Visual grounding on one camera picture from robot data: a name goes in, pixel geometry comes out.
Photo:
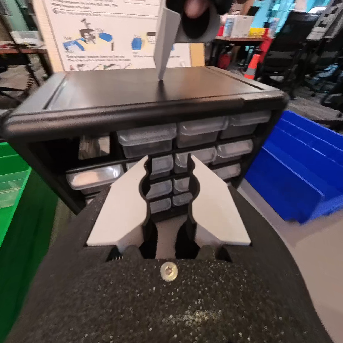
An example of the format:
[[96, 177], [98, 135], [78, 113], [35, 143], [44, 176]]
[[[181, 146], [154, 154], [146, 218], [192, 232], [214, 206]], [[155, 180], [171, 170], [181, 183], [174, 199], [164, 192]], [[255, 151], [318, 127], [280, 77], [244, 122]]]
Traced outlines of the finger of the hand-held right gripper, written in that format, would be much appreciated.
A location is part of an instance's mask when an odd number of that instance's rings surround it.
[[178, 12], [168, 7], [159, 7], [154, 48], [154, 63], [158, 80], [163, 80], [180, 22], [181, 15]]

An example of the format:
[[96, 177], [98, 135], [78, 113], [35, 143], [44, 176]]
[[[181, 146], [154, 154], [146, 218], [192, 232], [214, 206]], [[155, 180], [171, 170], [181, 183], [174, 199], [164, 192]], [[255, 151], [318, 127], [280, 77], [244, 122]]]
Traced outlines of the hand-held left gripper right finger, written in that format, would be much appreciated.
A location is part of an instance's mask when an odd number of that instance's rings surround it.
[[188, 155], [188, 238], [200, 248], [249, 246], [251, 239], [227, 184], [194, 154]]

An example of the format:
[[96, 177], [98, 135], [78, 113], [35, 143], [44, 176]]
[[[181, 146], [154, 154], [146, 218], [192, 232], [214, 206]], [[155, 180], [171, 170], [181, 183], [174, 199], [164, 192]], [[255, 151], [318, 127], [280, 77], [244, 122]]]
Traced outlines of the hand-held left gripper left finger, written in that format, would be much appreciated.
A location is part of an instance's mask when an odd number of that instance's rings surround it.
[[88, 247], [140, 247], [148, 240], [151, 216], [150, 191], [152, 160], [146, 155], [109, 188], [95, 224], [86, 241]]

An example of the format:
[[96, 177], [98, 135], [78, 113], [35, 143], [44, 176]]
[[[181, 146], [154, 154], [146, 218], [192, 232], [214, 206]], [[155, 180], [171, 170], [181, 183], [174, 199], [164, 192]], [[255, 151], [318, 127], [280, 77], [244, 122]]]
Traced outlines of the black drawer cabinet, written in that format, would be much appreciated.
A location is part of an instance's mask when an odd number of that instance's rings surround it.
[[[269, 121], [243, 137], [254, 149], [229, 181], [238, 187], [288, 100], [277, 88], [213, 66], [167, 68], [160, 81], [155, 69], [59, 72], [2, 117], [1, 136], [78, 214], [89, 195], [71, 189], [66, 174], [126, 161], [117, 132], [269, 110]], [[187, 206], [153, 218], [186, 214]]]

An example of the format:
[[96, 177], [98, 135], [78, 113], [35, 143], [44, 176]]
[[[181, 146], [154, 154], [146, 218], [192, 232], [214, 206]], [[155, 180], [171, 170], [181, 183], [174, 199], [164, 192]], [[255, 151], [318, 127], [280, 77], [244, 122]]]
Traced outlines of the set of small clear drawers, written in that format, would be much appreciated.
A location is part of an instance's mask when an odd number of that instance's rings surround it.
[[166, 178], [151, 186], [147, 198], [153, 199], [152, 213], [164, 212], [171, 207], [188, 203], [188, 177], [180, 177], [187, 170], [187, 158], [193, 154], [203, 164], [213, 167], [213, 172], [224, 181], [240, 176], [242, 157], [252, 153], [251, 136], [258, 125], [271, 118], [271, 111], [262, 110], [232, 116], [213, 117], [122, 130], [116, 133], [126, 161], [112, 162], [107, 166], [88, 167], [83, 171], [67, 172], [71, 189], [92, 195], [109, 186], [131, 169], [138, 158], [152, 157], [152, 180]]

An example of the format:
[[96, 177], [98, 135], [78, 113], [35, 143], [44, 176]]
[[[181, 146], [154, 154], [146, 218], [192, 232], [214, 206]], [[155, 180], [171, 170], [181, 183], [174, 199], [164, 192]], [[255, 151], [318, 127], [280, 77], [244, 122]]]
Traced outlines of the blue plastic bin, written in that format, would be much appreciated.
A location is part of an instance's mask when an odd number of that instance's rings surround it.
[[343, 208], [343, 137], [284, 111], [245, 179], [285, 221], [304, 224]]

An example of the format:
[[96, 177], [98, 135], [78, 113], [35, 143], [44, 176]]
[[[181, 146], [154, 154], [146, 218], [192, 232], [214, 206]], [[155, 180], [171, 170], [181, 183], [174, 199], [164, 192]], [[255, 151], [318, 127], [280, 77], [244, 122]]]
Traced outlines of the clear plastic drawer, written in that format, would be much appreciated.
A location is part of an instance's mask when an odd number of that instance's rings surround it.
[[29, 170], [25, 170], [0, 176], [0, 208], [15, 204], [28, 174]]

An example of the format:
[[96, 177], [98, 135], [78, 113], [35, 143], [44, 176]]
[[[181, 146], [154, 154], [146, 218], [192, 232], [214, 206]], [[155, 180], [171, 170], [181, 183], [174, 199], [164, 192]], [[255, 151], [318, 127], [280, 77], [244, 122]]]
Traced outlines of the green plastic bin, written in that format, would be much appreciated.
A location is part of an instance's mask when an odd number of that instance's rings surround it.
[[0, 175], [29, 170], [13, 206], [0, 209], [0, 341], [15, 323], [45, 256], [58, 196], [6, 142], [0, 144]]

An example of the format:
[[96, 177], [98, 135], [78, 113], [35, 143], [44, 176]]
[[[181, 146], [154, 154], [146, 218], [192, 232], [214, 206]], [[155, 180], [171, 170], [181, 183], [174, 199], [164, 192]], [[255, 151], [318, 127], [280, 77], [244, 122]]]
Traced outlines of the person's right hand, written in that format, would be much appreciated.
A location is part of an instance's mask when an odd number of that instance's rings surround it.
[[209, 7], [207, 0], [186, 0], [184, 4], [184, 13], [190, 19], [196, 19], [203, 15]]

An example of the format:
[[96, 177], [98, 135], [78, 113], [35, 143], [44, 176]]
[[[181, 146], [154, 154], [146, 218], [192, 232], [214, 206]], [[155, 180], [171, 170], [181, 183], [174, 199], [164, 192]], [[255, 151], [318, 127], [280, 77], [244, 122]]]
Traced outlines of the white cardboard box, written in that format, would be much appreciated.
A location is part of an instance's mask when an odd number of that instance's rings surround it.
[[228, 15], [223, 29], [223, 37], [247, 38], [254, 16]]

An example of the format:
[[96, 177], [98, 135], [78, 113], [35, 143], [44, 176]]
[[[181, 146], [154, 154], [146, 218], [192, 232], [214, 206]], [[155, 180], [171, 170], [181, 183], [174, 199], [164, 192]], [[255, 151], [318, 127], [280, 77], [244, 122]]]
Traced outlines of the orange traffic cone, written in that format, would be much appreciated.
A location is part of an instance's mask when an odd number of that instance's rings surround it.
[[260, 54], [254, 54], [251, 61], [244, 72], [244, 77], [246, 79], [254, 80], [257, 67], [259, 66]]

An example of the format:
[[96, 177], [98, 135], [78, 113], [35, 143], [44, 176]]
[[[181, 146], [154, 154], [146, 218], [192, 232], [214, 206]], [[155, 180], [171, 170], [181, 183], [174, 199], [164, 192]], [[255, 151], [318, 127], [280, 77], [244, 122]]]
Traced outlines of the white instruction poster board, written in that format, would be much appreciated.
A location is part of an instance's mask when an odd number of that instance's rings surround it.
[[34, 1], [54, 72], [155, 68], [160, 1]]

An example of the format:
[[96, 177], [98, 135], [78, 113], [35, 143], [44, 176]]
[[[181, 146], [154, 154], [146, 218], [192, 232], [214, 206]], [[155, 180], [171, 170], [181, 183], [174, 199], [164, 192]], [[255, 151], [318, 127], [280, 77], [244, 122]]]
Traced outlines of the black office chair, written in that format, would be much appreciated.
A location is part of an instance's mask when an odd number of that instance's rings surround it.
[[323, 10], [315, 13], [291, 11], [273, 39], [263, 62], [259, 62], [255, 80], [281, 88], [295, 78], [298, 60], [303, 54], [310, 34]]

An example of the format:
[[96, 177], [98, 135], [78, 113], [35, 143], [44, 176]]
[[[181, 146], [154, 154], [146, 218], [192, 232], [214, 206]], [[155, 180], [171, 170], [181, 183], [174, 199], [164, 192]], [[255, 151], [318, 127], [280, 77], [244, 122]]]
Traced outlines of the wooden side table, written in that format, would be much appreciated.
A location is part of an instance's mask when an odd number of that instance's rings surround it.
[[8, 71], [10, 66], [23, 66], [28, 73], [28, 80], [24, 89], [1, 85], [0, 94], [2, 97], [11, 99], [16, 103], [20, 103], [18, 97], [11, 96], [9, 92], [20, 93], [20, 96], [28, 96], [29, 90], [31, 89], [33, 84], [36, 84], [37, 86], [41, 85], [33, 70], [33, 64], [31, 63], [31, 60], [29, 58], [30, 55], [36, 55], [39, 58], [40, 65], [45, 72], [44, 80], [47, 80], [53, 74], [48, 60], [47, 50], [44, 46], [17, 44], [14, 41], [1, 41], [0, 50], [1, 74]]

